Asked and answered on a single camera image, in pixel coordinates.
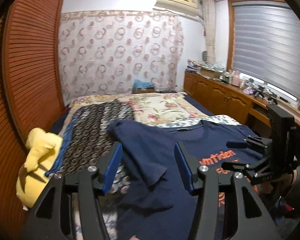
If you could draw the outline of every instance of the window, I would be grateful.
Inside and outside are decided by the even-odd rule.
[[[245,73],[240,73],[240,78],[241,79],[246,79],[246,80],[252,78],[254,83],[257,83],[258,85],[263,85],[265,83],[263,80],[258,79],[254,76],[247,75]]]
[[[229,0],[229,12],[227,68],[300,101],[300,21],[291,8],[283,0]]]

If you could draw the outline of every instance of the zebra blind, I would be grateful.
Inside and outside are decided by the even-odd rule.
[[[300,98],[300,21],[283,2],[234,2],[232,69]]]

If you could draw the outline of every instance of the navy t-shirt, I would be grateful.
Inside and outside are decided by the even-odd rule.
[[[118,240],[136,235],[140,240],[186,240],[197,197],[184,189],[174,157],[176,142],[217,173],[223,161],[253,163],[262,156],[249,149],[229,149],[227,141],[240,141],[255,134],[244,125],[202,121],[198,125],[157,128],[135,121],[114,121],[108,128],[124,148],[122,162],[130,175],[128,192],[117,206]],[[223,196],[219,194],[216,239],[221,239]]]

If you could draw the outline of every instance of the jar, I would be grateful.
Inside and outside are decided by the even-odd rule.
[[[241,79],[239,88],[244,89],[245,85],[246,85],[246,81],[244,79]]]
[[[239,87],[240,86],[240,72],[235,71],[234,76],[232,78],[232,85]]]
[[[229,84],[229,73],[228,72],[225,73],[225,77],[223,79],[223,82],[226,83],[226,84]]]

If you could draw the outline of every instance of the wooden desk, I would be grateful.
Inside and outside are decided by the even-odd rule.
[[[229,115],[239,123],[249,126],[260,136],[270,136],[267,101],[244,94],[243,90],[233,85],[190,72],[185,72],[184,90],[213,114]],[[296,120],[296,124],[300,136],[300,122]]]

